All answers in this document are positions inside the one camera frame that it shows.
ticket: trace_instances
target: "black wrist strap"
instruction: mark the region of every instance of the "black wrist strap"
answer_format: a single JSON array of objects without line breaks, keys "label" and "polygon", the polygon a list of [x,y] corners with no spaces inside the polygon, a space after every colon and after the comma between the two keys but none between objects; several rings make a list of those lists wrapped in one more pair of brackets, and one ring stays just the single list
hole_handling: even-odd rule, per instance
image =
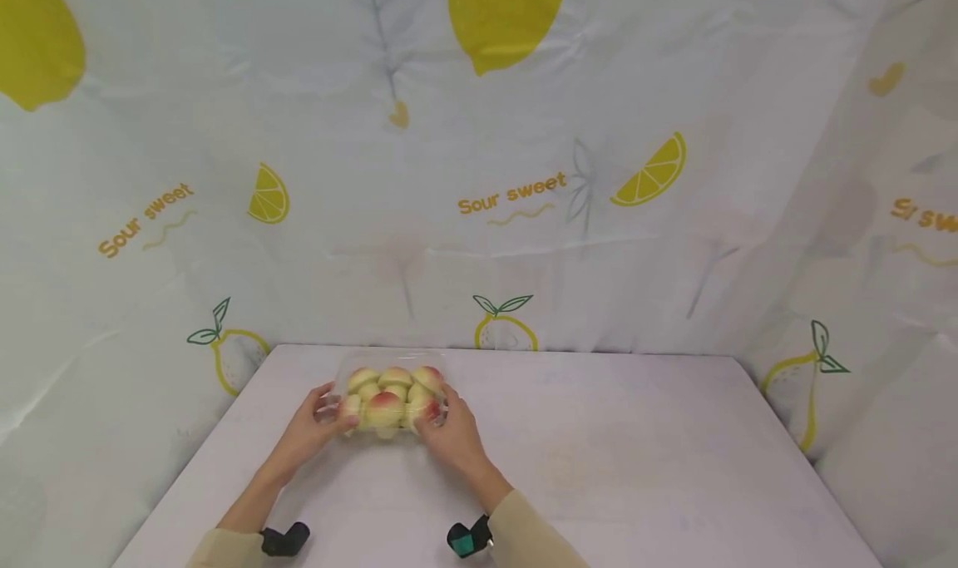
[{"label": "black wrist strap", "polygon": [[263,553],[270,557],[292,557],[300,553],[305,542],[309,538],[309,526],[302,522],[295,522],[289,530],[285,532],[273,531],[272,529],[263,529],[260,533],[263,536]]},{"label": "black wrist strap", "polygon": [[489,516],[483,514],[477,523],[472,525],[472,529],[467,529],[461,522],[454,524],[446,535],[446,543],[459,557],[472,556],[486,549],[487,545],[492,543]]}]

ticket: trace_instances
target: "left hand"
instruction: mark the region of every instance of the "left hand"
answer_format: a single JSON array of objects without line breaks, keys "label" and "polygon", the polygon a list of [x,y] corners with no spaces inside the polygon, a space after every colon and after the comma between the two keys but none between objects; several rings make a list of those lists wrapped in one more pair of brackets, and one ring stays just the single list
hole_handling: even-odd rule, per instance
[{"label": "left hand", "polygon": [[[329,396],[330,391],[333,391],[333,383],[316,387],[305,397],[263,468],[260,468],[267,478],[279,479],[286,484],[304,463],[320,453],[334,437],[357,426],[356,417],[334,414],[338,399]],[[335,421],[320,422],[320,417],[328,414],[333,414]]]}]

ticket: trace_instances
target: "leaf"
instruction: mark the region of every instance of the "leaf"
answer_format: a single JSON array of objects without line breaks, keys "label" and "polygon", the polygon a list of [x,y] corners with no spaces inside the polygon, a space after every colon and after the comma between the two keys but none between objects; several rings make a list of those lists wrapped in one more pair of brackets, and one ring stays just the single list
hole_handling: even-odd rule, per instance
[{"label": "leaf", "polygon": [[481,309],[485,310],[488,314],[496,316],[499,314],[499,309],[496,308],[496,305],[489,301],[488,298],[483,298],[482,296],[472,296],[475,301],[481,305]]},{"label": "leaf", "polygon": [[832,356],[822,356],[822,364],[830,366],[831,368],[819,368],[821,373],[850,373],[851,371],[848,368],[842,366],[840,362],[832,358]]},{"label": "leaf", "polygon": [[189,343],[196,343],[197,346],[209,346],[210,343],[220,338],[220,331],[213,328],[202,328],[196,333],[191,334],[185,340]]},{"label": "leaf", "polygon": [[227,299],[223,299],[223,301],[217,304],[216,308],[213,309],[213,320],[216,322],[216,331],[222,330],[223,319],[226,318],[226,309],[229,307],[230,307],[230,299],[227,298]]},{"label": "leaf", "polygon": [[579,185],[578,188],[575,188],[575,191],[572,192],[572,200],[569,201],[569,209],[565,213],[565,222],[571,223],[575,220],[575,217],[581,215],[582,210],[585,210],[588,207],[591,200],[592,192],[589,190],[589,184]]},{"label": "leaf", "polygon": [[512,298],[509,302],[501,305],[499,307],[499,312],[513,312],[524,307],[525,303],[529,302],[530,299],[533,299],[531,296],[519,296],[518,298]]},{"label": "leaf", "polygon": [[575,166],[575,175],[588,177],[592,173],[592,163],[589,162],[589,151],[579,138],[575,138],[572,145],[572,164]]},{"label": "leaf", "polygon": [[812,341],[815,343],[815,352],[819,358],[825,358],[828,349],[828,329],[824,324],[812,319]]},{"label": "leaf", "polygon": [[935,167],[938,166],[938,162],[941,160],[941,154],[933,154],[928,158],[919,161],[912,168],[912,173],[919,173],[919,175],[931,175],[934,172]]}]

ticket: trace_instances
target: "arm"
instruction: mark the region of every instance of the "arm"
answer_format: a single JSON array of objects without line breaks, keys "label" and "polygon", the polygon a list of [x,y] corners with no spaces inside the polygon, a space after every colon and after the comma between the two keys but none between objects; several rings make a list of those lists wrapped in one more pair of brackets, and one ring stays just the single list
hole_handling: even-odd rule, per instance
[{"label": "arm", "polygon": [[333,384],[327,383],[309,392],[276,448],[253,475],[246,490],[230,506],[220,524],[203,537],[187,568],[259,568],[263,565],[265,555],[260,550],[263,536],[259,532],[263,530],[279,492],[306,461],[326,447],[326,443],[355,427],[355,419],[345,417],[329,423],[319,421],[334,412],[336,400],[327,396],[332,390]]},{"label": "arm", "polygon": [[469,490],[489,514],[492,557],[500,568],[588,568],[562,538],[510,485],[481,445],[472,410],[452,387],[443,386],[449,414],[442,427],[417,421],[429,451],[465,479]]}]

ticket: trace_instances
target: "backdrop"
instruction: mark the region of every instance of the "backdrop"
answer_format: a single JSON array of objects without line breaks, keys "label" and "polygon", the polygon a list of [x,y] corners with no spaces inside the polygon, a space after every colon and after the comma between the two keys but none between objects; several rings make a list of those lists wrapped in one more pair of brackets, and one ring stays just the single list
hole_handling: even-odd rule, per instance
[{"label": "backdrop", "polygon": [[735,355],[958,561],[958,0],[0,0],[0,566],[279,342]]}]

